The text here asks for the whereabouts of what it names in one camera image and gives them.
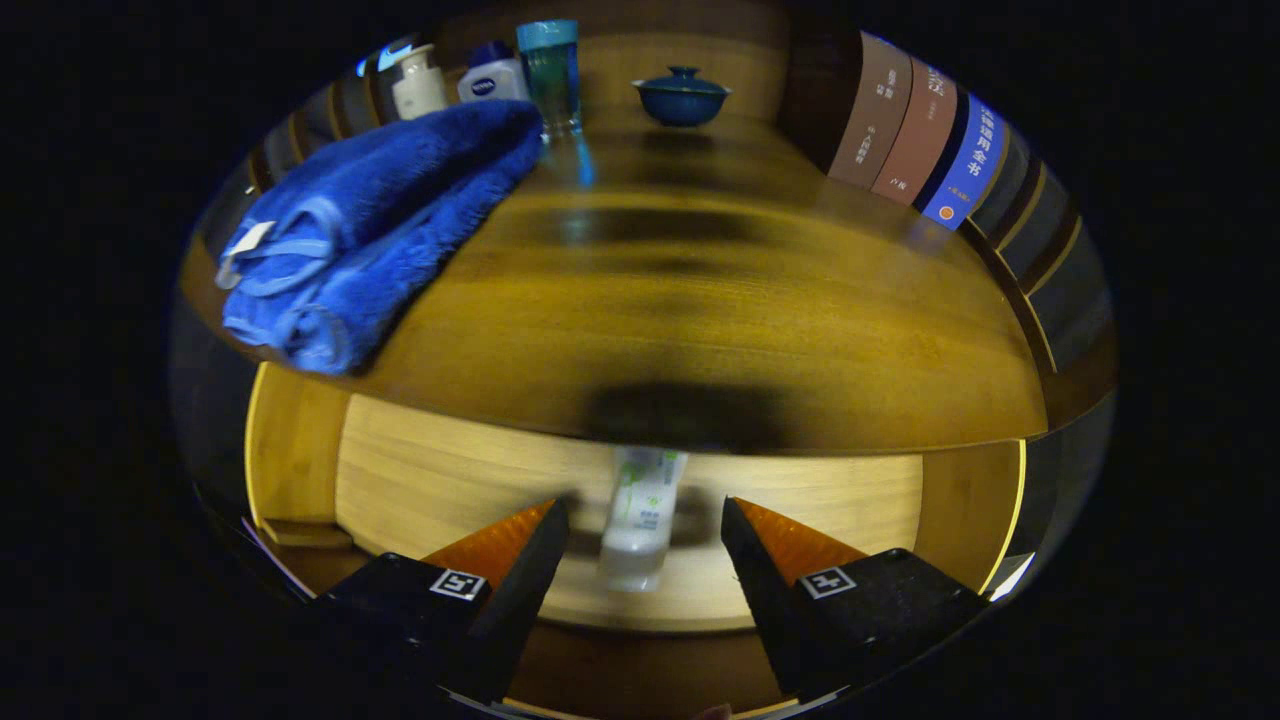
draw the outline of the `white lotion bottle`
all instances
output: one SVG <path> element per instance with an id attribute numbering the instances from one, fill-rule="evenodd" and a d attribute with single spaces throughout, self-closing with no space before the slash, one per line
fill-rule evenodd
<path id="1" fill-rule="evenodd" d="M 495 40 L 476 47 L 467 68 L 458 81 L 458 97 L 463 102 L 529 100 L 525 69 L 506 42 Z"/>
<path id="2" fill-rule="evenodd" d="M 396 99 L 396 111 L 402 120 L 412 120 L 449 106 L 444 96 L 444 73 L 428 61 L 428 55 L 434 50 L 435 45 L 424 45 L 397 60 L 404 77 L 392 85 L 392 97 Z"/>
<path id="3" fill-rule="evenodd" d="M 657 447 L 613 448 L 613 501 L 600 548 L 605 587 L 623 592 L 658 589 L 671 546 L 676 488 L 687 452 Z"/>

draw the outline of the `glass cup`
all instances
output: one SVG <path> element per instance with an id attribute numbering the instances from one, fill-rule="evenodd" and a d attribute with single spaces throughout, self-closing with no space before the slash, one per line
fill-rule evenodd
<path id="1" fill-rule="evenodd" d="M 577 20 L 540 20 L 516 28 L 529 95 L 543 114 L 543 138 L 582 128 L 577 82 Z"/>

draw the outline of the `blue towel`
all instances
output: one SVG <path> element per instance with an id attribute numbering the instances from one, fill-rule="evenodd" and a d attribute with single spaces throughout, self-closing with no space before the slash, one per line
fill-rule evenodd
<path id="1" fill-rule="evenodd" d="M 531 102 L 466 102 L 328 145 L 248 210 L 223 324 L 303 370 L 343 374 L 541 152 Z M 259 223 L 250 251 L 232 254 Z"/>

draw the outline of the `blue lidded bowl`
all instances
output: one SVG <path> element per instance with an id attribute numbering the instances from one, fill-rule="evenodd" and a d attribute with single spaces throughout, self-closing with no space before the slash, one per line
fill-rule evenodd
<path id="1" fill-rule="evenodd" d="M 709 122 L 732 90 L 695 78 L 698 68 L 672 65 L 671 77 L 635 81 L 645 113 L 669 127 L 687 128 Z"/>

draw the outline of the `wooden shelf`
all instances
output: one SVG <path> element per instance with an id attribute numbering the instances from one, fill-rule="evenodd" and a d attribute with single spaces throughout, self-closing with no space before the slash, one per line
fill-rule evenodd
<path id="1" fill-rule="evenodd" d="M 672 131 L 626 109 L 586 127 L 552 143 L 365 374 L 320 379 L 511 428 L 737 454 L 1047 429 L 1027 340 L 959 234 L 824 178 L 763 122 Z"/>
<path id="2" fill-rule="evenodd" d="M 867 553 L 914 548 L 980 592 L 1009 543 L 1025 465 L 1023 441 L 864 457 L 692 454 L 662 587 L 616 593 L 595 577 L 613 483 L 609 445 L 348 396 L 268 363 L 259 370 L 247 427 L 253 521 L 278 543 L 342 547 L 346 533 L 371 555 L 425 557 L 516 511 L 563 497 L 570 547 L 540 616 L 645 632 L 754 626 L 719 541 L 726 496 Z"/>

